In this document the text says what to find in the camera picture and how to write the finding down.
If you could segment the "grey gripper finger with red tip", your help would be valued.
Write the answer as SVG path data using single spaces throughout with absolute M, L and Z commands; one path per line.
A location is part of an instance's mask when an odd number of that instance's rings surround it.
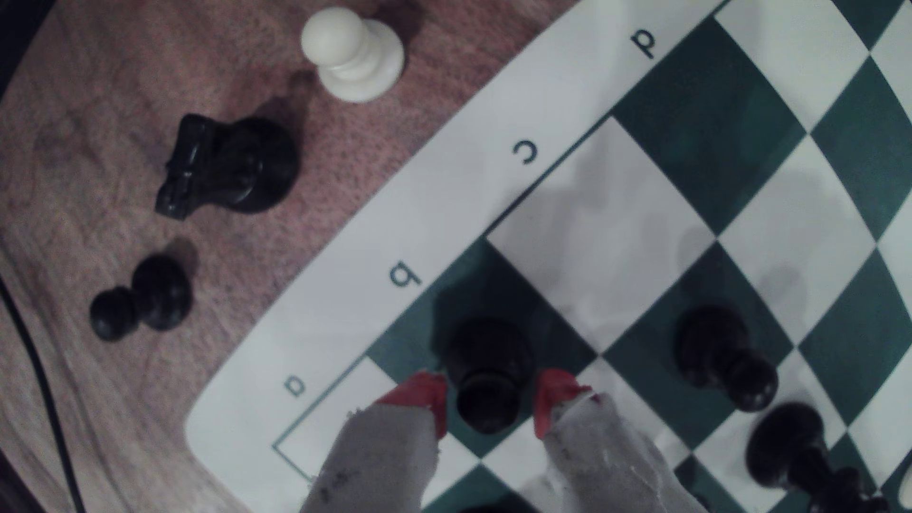
M 532 418 L 564 512 L 706 511 L 611 395 L 570 372 L 539 373 Z
M 300 512 L 419 512 L 447 434 L 445 377 L 422 370 L 351 414 Z

